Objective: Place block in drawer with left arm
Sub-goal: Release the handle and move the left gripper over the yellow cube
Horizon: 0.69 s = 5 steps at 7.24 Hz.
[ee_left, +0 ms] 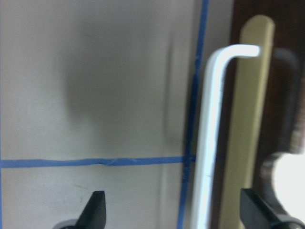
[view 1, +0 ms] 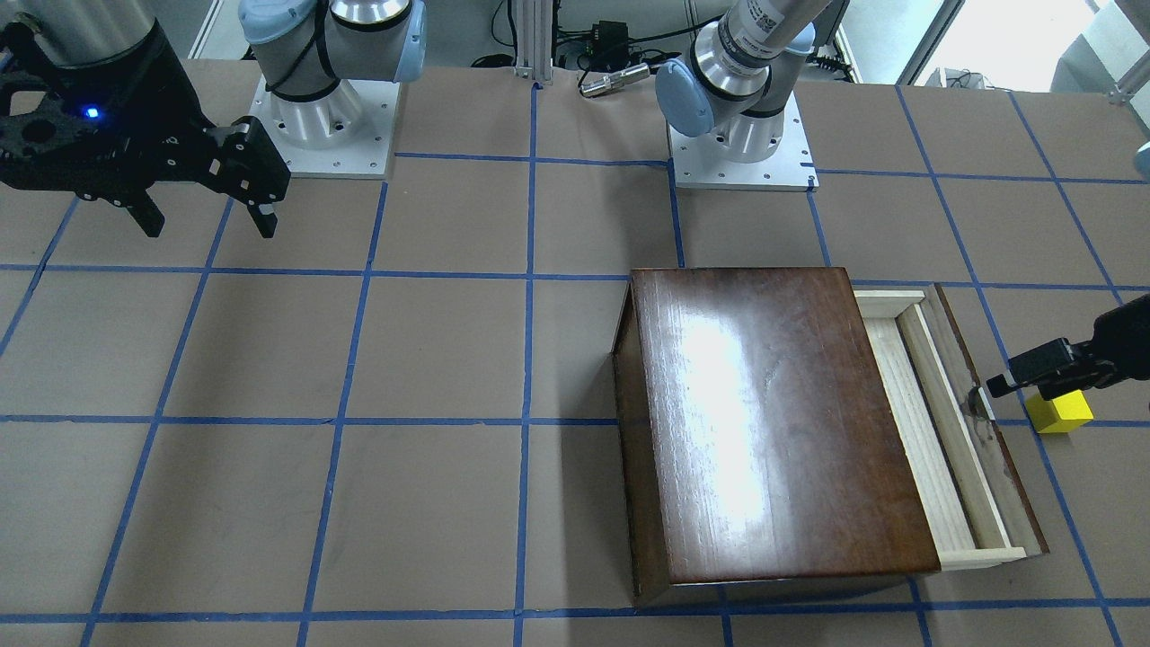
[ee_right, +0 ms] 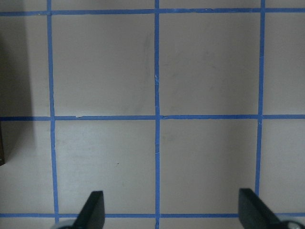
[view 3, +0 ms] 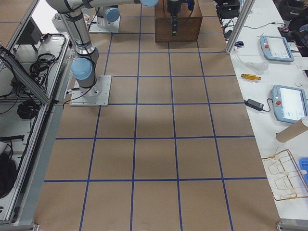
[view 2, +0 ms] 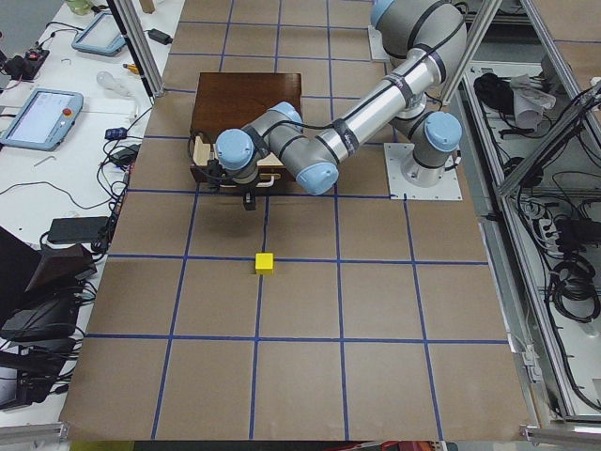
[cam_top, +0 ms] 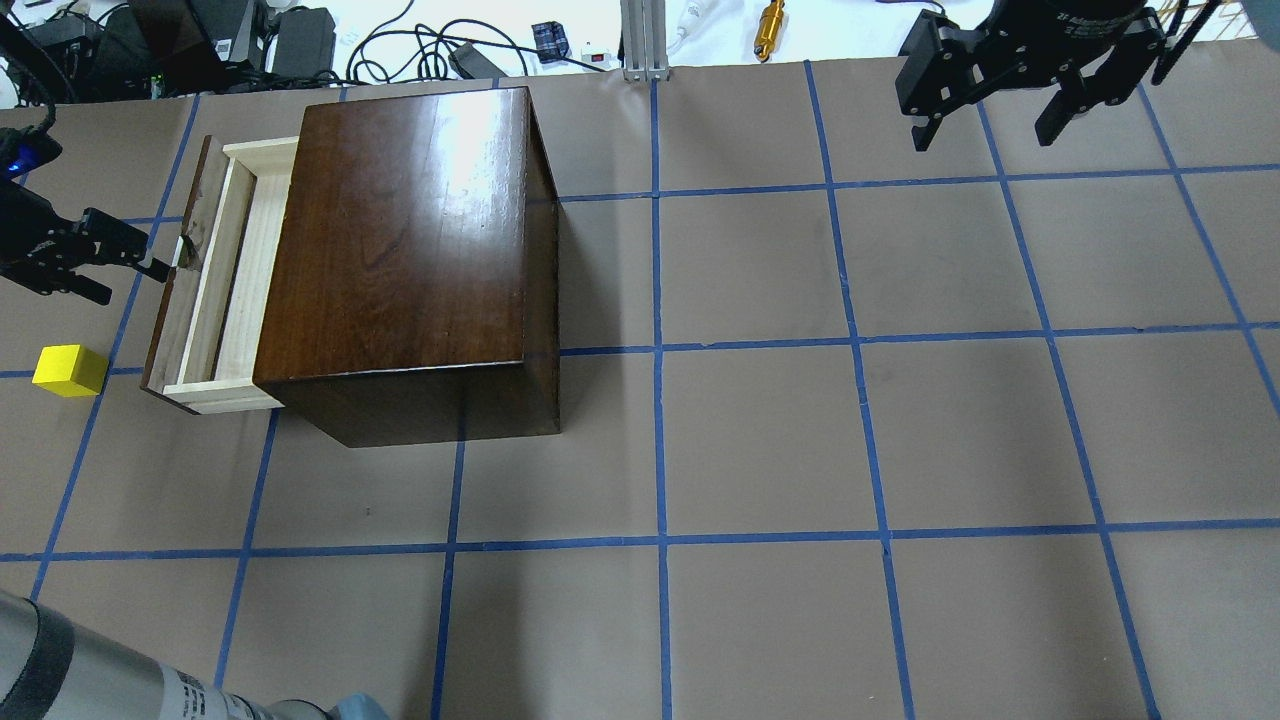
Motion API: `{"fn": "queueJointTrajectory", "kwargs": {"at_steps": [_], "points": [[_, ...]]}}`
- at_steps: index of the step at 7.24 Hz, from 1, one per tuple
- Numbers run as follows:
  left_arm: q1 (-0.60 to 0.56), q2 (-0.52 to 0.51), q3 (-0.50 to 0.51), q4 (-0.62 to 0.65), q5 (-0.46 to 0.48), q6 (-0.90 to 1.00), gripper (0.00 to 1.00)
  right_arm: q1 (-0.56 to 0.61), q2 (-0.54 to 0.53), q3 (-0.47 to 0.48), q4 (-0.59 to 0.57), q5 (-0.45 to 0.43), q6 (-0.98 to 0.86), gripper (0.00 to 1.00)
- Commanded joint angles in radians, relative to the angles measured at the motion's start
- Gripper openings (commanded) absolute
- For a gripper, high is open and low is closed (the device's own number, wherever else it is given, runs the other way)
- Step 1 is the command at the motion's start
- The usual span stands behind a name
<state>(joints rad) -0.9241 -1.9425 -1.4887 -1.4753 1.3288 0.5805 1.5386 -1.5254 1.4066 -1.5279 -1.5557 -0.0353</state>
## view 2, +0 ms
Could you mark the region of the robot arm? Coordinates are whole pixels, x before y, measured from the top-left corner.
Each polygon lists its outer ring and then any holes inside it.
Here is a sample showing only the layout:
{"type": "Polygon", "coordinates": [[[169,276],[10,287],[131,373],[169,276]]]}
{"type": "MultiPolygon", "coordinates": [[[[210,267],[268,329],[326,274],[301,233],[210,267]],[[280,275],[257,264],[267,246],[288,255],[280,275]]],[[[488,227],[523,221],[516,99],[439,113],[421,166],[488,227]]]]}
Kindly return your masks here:
{"type": "Polygon", "coordinates": [[[447,170],[462,137],[450,113],[426,109],[426,92],[457,73],[466,48],[465,17],[449,1],[376,1],[371,24],[386,54],[399,64],[353,108],[304,135],[306,124],[282,101],[240,129],[221,132],[216,159],[208,165],[212,183],[242,187],[245,207],[254,208],[258,163],[273,154],[308,193],[326,193],[338,180],[339,164],[385,125],[391,124],[414,148],[403,162],[404,177],[430,187],[447,170]]]}

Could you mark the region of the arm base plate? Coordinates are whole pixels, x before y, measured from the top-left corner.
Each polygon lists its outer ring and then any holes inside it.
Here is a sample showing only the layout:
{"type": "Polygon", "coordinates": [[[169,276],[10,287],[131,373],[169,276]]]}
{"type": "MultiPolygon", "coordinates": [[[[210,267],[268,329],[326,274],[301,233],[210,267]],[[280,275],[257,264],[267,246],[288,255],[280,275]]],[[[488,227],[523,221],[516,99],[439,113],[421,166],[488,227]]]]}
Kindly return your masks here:
{"type": "Polygon", "coordinates": [[[390,198],[417,201],[461,201],[456,170],[425,168],[414,159],[413,144],[385,143],[384,155],[390,198]]]}

